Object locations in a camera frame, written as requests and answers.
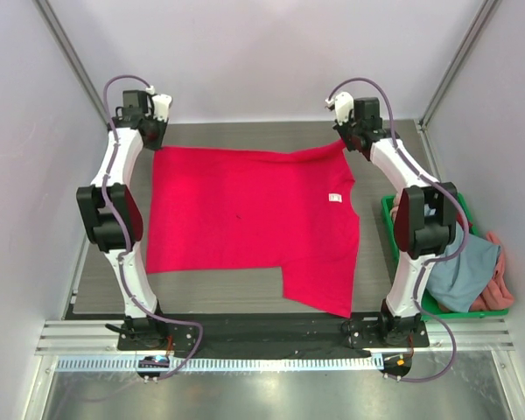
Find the red t-shirt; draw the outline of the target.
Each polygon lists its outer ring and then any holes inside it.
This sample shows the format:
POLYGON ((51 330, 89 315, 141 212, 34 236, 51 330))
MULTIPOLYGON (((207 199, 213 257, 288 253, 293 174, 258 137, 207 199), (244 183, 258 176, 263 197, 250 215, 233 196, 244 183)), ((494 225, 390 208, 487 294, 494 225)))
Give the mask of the red t-shirt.
POLYGON ((348 317, 354 182, 341 141, 288 153, 165 147, 153 158, 146 270, 278 268, 285 298, 348 317))

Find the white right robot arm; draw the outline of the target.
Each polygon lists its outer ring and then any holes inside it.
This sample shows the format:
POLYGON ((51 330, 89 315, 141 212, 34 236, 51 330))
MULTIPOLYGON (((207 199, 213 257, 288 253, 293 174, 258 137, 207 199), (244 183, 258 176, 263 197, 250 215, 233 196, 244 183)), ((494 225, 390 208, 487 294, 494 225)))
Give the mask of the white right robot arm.
POLYGON ((375 323, 350 322, 351 343, 364 345, 364 340, 355 337, 368 333, 372 345, 406 347, 423 326, 420 304, 434 261, 456 238, 458 217, 464 212, 458 190, 429 174, 397 134, 384 129, 378 99, 355 99, 341 92, 326 103, 335 114, 333 127, 346 148, 379 168, 399 196, 394 222, 399 250, 395 280, 375 323))

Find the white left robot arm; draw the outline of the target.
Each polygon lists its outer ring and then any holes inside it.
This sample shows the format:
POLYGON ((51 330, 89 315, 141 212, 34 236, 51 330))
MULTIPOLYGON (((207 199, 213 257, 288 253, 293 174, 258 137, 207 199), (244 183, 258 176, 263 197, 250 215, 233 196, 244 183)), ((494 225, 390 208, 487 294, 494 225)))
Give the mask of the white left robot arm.
POLYGON ((124 316, 117 348, 159 349, 169 340, 168 327, 153 318, 161 309, 149 284, 141 252, 144 221, 130 191, 142 150, 161 148, 172 98, 153 87, 126 90, 122 106, 108 123, 108 146, 90 185, 77 189, 76 201, 88 240, 108 260, 120 287, 124 316))

